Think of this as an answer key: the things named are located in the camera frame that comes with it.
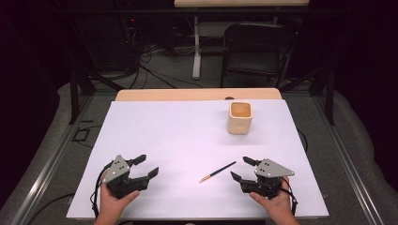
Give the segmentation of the aluminium floor rail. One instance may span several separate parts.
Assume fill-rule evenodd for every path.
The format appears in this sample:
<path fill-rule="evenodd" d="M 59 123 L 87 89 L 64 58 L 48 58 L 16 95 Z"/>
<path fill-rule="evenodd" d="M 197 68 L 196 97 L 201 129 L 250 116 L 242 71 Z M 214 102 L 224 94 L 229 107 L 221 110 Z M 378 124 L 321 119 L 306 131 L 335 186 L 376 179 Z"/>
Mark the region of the aluminium floor rail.
<path fill-rule="evenodd" d="M 321 97 L 313 97 L 313 102 L 314 106 L 318 110 L 318 114 L 320 115 L 323 123 L 326 125 L 330 137 L 333 139 L 336 148 L 336 154 L 341 161 L 347 179 L 356 195 L 356 198 L 358 199 L 360 207 L 362 208 L 362 211 L 366 216 L 369 225 L 385 225 L 383 219 L 381 218 L 375 207 L 375 204 L 367 187 L 362 182 L 360 174 L 358 173 L 351 157 L 349 156 L 344 146 L 341 136 L 339 135 L 336 127 L 329 121 L 326 116 L 326 104 L 323 102 Z"/>
<path fill-rule="evenodd" d="M 86 113 L 92 101 L 92 97 L 81 98 L 80 115 L 71 124 L 70 97 L 61 97 L 38 151 L 0 211 L 4 225 L 27 225 L 44 197 L 77 189 L 92 147 L 88 142 L 75 142 L 73 137 L 89 125 Z"/>

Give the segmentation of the cream square cup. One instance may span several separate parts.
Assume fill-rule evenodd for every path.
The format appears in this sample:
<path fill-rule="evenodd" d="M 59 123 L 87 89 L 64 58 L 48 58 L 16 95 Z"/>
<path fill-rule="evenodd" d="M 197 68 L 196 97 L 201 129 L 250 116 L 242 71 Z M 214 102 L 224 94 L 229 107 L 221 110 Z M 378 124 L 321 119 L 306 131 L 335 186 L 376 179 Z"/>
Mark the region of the cream square cup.
<path fill-rule="evenodd" d="M 249 102 L 231 102 L 227 130 L 230 134 L 246 135 L 253 120 L 253 108 Z"/>

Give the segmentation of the white desk leg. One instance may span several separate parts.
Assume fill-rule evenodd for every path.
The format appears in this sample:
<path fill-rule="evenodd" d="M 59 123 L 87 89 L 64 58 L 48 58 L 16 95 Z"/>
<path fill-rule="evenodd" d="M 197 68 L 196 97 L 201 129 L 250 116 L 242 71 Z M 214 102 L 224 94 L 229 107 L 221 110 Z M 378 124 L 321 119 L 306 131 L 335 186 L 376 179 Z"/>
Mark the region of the white desk leg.
<path fill-rule="evenodd" d="M 194 57 L 192 67 L 192 78 L 194 80 L 200 79 L 201 70 L 201 50 L 200 50 L 200 36 L 199 36 L 199 21 L 194 18 Z"/>

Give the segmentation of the black metal stand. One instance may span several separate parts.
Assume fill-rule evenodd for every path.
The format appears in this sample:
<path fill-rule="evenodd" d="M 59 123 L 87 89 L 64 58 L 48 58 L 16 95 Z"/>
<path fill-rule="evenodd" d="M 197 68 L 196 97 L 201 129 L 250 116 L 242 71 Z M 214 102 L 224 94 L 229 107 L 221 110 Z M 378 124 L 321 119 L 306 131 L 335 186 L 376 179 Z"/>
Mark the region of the black metal stand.
<path fill-rule="evenodd" d="M 304 81 L 313 78 L 314 81 L 310 85 L 308 91 L 312 97 L 319 97 L 325 93 L 325 116 L 329 123 L 334 126 L 333 118 L 333 100 L 334 100 L 334 73 L 330 67 L 319 67 L 315 70 L 305 74 L 294 81 L 284 84 L 279 88 L 280 92 L 291 91 L 294 87 L 303 83 Z"/>
<path fill-rule="evenodd" d="M 91 82 L 91 78 L 100 81 L 115 91 L 123 90 L 122 86 L 99 75 L 98 72 L 95 72 L 94 70 L 91 70 L 87 67 L 73 67 L 69 75 L 69 90 L 71 100 L 71 118 L 69 123 L 71 125 L 76 122 L 80 115 L 79 89 L 81 89 L 85 95 L 89 96 L 93 96 L 96 93 L 96 88 Z"/>

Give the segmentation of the person's left hand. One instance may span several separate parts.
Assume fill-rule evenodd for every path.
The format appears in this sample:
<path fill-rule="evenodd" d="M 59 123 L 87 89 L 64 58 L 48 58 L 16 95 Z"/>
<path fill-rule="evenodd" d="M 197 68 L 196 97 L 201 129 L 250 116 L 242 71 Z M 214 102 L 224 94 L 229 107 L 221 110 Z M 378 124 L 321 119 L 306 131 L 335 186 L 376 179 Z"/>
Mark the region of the person's left hand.
<path fill-rule="evenodd" d="M 138 190 L 134 190 L 122 199 L 118 199 L 111 194 L 111 191 L 105 184 L 101 184 L 99 215 L 97 218 L 120 219 L 124 209 L 132 203 L 139 194 L 140 192 Z"/>

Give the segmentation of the black pencil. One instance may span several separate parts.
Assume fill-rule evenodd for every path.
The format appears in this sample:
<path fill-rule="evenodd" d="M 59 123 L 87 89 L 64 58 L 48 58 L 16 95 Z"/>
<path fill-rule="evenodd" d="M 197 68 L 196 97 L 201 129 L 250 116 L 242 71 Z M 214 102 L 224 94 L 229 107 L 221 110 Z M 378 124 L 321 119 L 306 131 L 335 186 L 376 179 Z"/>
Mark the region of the black pencil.
<path fill-rule="evenodd" d="M 212 173 L 206 175 L 205 177 L 203 177 L 203 178 L 199 181 L 199 183 L 205 182 L 205 181 L 206 181 L 207 179 L 209 179 L 210 177 L 212 177 L 212 176 L 214 176 L 214 175 L 216 175 L 216 174 L 218 174 L 218 173 L 220 173 L 220 172 L 226 170 L 227 168 L 233 166 L 233 165 L 236 164 L 236 163 L 237 163 L 236 161 L 233 161 L 233 162 L 231 162 L 231 163 L 229 163 L 229 164 L 227 164 L 227 165 L 225 165 L 225 166 L 219 168 L 218 170 L 216 170 L 216 171 L 214 171 L 214 172 L 212 172 Z"/>

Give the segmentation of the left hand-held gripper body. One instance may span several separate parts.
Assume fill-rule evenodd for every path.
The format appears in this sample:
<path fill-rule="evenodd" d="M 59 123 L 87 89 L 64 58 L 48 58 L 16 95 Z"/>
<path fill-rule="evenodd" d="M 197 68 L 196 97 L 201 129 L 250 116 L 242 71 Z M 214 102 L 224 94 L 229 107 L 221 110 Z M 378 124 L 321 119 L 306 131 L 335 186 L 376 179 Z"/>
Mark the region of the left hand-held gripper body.
<path fill-rule="evenodd" d="M 121 155 L 117 155 L 101 179 L 118 199 L 122 199 L 134 190 L 141 191 L 148 187 L 149 181 L 146 180 L 146 176 L 130 178 L 132 161 L 133 159 L 125 160 Z"/>

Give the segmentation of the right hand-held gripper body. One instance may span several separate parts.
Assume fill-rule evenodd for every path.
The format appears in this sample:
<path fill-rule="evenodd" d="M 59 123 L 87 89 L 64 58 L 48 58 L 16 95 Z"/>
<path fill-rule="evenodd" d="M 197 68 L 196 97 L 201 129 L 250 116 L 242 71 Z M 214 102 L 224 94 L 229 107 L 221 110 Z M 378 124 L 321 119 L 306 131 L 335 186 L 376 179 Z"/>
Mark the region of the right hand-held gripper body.
<path fill-rule="evenodd" d="M 240 186 L 244 193 L 255 192 L 263 197 L 272 199 L 282 189 L 282 180 L 295 173 L 281 164 L 264 158 L 258 166 L 254 166 L 256 180 L 242 179 Z"/>

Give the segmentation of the white table sheet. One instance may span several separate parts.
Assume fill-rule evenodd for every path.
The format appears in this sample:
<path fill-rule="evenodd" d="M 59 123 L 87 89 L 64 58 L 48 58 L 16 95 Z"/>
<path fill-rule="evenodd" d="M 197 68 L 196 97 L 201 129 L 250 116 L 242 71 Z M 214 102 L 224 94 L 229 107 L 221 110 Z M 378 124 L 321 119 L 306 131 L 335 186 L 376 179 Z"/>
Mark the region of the white table sheet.
<path fill-rule="evenodd" d="M 253 121 L 246 135 L 227 130 L 229 101 L 115 101 L 103 122 L 68 218 L 94 216 L 89 197 L 103 167 L 117 155 L 146 155 L 131 169 L 133 177 L 155 168 L 159 173 L 124 211 L 135 220 L 261 219 L 265 210 L 241 191 L 231 172 L 253 180 L 243 161 L 269 158 L 295 174 L 290 185 L 299 218 L 322 218 L 328 209 L 304 153 L 284 100 L 254 99 Z M 236 161 L 226 170 L 199 181 Z"/>

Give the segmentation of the black folding chair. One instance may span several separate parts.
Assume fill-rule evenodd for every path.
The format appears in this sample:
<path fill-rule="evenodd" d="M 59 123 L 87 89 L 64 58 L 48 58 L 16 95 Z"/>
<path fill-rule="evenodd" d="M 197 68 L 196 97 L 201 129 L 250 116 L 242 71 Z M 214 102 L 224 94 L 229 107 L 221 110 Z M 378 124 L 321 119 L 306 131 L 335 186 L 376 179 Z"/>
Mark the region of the black folding chair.
<path fill-rule="evenodd" d="M 228 73 L 264 77 L 278 87 L 296 42 L 296 32 L 286 25 L 240 22 L 223 33 L 222 75 Z"/>

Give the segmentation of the beige background desk top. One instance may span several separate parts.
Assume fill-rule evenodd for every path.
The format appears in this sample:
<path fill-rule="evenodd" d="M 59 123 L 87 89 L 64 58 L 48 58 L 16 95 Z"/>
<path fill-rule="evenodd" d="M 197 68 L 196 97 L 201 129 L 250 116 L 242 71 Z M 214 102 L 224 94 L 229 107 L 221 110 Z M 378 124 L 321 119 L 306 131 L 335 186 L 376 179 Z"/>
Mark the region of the beige background desk top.
<path fill-rule="evenodd" d="M 222 7 L 296 7 L 307 6 L 311 0 L 174 0 L 176 8 Z"/>

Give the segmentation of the person's right hand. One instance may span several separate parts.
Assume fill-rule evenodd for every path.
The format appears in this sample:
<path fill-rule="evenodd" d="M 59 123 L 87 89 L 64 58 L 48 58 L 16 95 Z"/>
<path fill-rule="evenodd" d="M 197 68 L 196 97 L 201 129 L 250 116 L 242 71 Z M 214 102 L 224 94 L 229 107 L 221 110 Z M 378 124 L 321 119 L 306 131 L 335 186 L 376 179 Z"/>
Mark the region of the person's right hand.
<path fill-rule="evenodd" d="M 294 217 L 291 211 L 290 196 L 283 191 L 280 191 L 279 195 L 271 200 L 255 192 L 251 192 L 249 196 L 267 211 L 272 220 L 281 217 Z"/>

